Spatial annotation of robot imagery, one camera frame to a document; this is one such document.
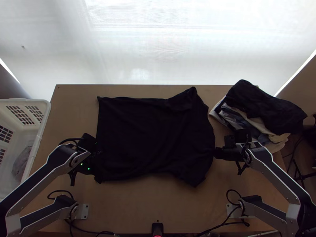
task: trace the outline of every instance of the pile of clothes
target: pile of clothes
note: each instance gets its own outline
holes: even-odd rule
[[[301,132],[307,117],[292,102],[270,96],[245,80],[237,82],[210,115],[231,130],[249,129],[252,140],[271,153],[281,150],[290,134]]]

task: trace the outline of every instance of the wooden table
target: wooden table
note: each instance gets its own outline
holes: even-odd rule
[[[49,153],[61,140],[80,137],[84,132],[96,135],[98,120],[97,96],[135,98],[169,98],[189,85],[57,85],[51,100],[52,109],[32,171],[40,168]],[[222,99],[230,86],[196,86],[209,110]],[[224,145],[229,130],[209,116],[214,128],[216,146]],[[283,169],[280,153],[275,162]],[[265,177],[251,169],[237,175],[234,162],[216,160],[206,180],[192,188],[170,175],[150,175],[139,179],[98,184],[93,176],[78,174],[75,187],[68,175],[57,177],[25,208],[29,213],[51,203],[46,196],[57,189],[73,193],[80,203],[89,203],[87,220],[78,220],[81,228],[115,233],[150,233],[153,222],[163,222],[165,233],[199,233],[223,222],[226,218],[226,191],[236,189],[242,196],[258,194],[265,203],[286,211],[287,201]],[[258,219],[244,225],[224,226],[218,232],[268,231],[273,228]],[[68,225],[58,220],[42,231],[68,232]]]

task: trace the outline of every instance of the cable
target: cable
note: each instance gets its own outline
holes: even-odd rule
[[[246,154],[246,146],[249,144],[248,140],[249,140],[249,139],[248,139],[248,135],[247,135],[247,142],[244,143],[243,148],[241,149],[241,156],[242,156],[244,159],[245,159],[245,154]],[[238,161],[235,161],[235,163],[236,163],[237,168],[238,168],[238,173],[237,173],[237,175],[241,175],[241,174],[245,171],[245,169],[249,167],[246,162],[244,163],[244,165],[243,165],[242,168],[240,167],[240,164],[239,164]]]
[[[80,141],[82,139],[84,139],[84,138],[82,138],[82,137],[81,138],[68,138],[68,139],[62,140],[58,145],[62,145],[63,143],[65,143],[67,141],[72,141],[72,142],[74,142],[76,144],[76,148],[78,150],[79,146],[78,146],[78,142],[77,141]]]
[[[73,233],[72,233],[72,225],[69,225],[69,233],[71,237],[74,237]]]
[[[102,231],[102,232],[95,232],[95,231],[89,231],[89,230],[85,230],[85,229],[81,229],[81,228],[79,228],[79,227],[77,227],[77,226],[75,226],[74,224],[73,224],[73,221],[72,222],[68,222],[67,220],[65,220],[65,222],[68,224],[68,225],[70,225],[72,228],[74,228],[74,229],[77,229],[77,230],[79,230],[79,231],[81,231],[81,232],[85,232],[85,233],[89,233],[89,234],[103,234],[103,232],[107,232],[108,233],[108,235],[116,235],[115,233],[113,233],[113,232],[111,232],[111,231]]]
[[[56,193],[56,192],[66,192],[66,193],[68,193],[68,194],[70,195],[71,199],[74,199],[72,193],[69,192],[69,191],[67,191],[67,190],[55,190],[55,191],[52,191],[50,194],[47,195],[47,199],[55,200],[55,198],[54,198],[54,197],[51,197],[51,195],[52,195],[53,193]]]
[[[228,198],[229,192],[235,192],[235,193],[237,193],[237,194],[239,195],[239,197],[241,198],[241,195],[239,194],[239,192],[237,192],[235,189],[229,189],[229,190],[227,190],[227,192],[226,192],[226,198],[227,198],[227,201],[228,201],[230,204],[232,204],[232,205],[234,205],[234,206],[240,206],[238,203],[233,203],[233,202],[230,201],[230,199]]]
[[[99,235],[114,235],[115,236],[115,234],[111,231],[101,231],[100,233],[96,235],[96,237],[98,237]]]
[[[291,167],[291,165],[292,165],[292,161],[293,161],[293,159],[294,159],[294,154],[295,154],[296,148],[297,148],[298,145],[304,140],[302,137],[303,137],[303,135],[300,136],[300,138],[296,141],[296,143],[295,143],[295,145],[294,145],[294,149],[293,149],[293,152],[292,152],[292,157],[291,157],[291,160],[290,160],[288,169],[286,170],[287,173],[289,172],[290,167]]]
[[[293,154],[293,152],[291,152],[290,154],[287,154],[286,156],[282,156],[282,158],[286,158],[287,156],[290,156],[292,154]]]
[[[82,139],[83,139],[82,137],[81,137],[81,138],[68,138],[68,139],[62,140],[62,141],[59,143],[59,145],[62,145],[63,143],[65,143],[65,142],[67,142],[67,141],[76,142],[76,141],[80,141],[80,140],[82,140]]]
[[[195,237],[200,237],[200,236],[202,236],[202,235],[204,235],[204,234],[206,234],[206,233],[208,233],[208,232],[211,232],[212,230],[217,229],[217,228],[222,227],[222,226],[228,226],[228,225],[234,225],[234,224],[244,224],[245,226],[248,227],[248,226],[249,226],[249,223],[247,223],[247,222],[245,222],[245,221],[226,223],[226,221],[229,219],[229,217],[231,216],[231,214],[233,214],[233,212],[234,212],[235,210],[237,210],[238,208],[240,208],[240,206],[235,207],[235,208],[228,214],[227,218],[223,221],[223,223],[221,223],[220,225],[215,226],[215,227],[213,227],[213,228],[207,229],[207,230],[205,230],[205,231],[203,231],[203,232],[197,234]]]

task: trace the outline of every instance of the white wall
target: white wall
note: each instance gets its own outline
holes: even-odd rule
[[[313,0],[3,0],[0,58],[47,100],[56,84],[240,79],[273,95],[316,49],[314,12]]]
[[[308,115],[304,125],[314,125],[315,119],[312,115],[316,114],[316,56],[288,83],[277,98],[299,106]]]

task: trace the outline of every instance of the laundry basket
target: laundry basket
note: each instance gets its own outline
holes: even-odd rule
[[[0,200],[28,178],[50,110],[46,100],[0,100]]]

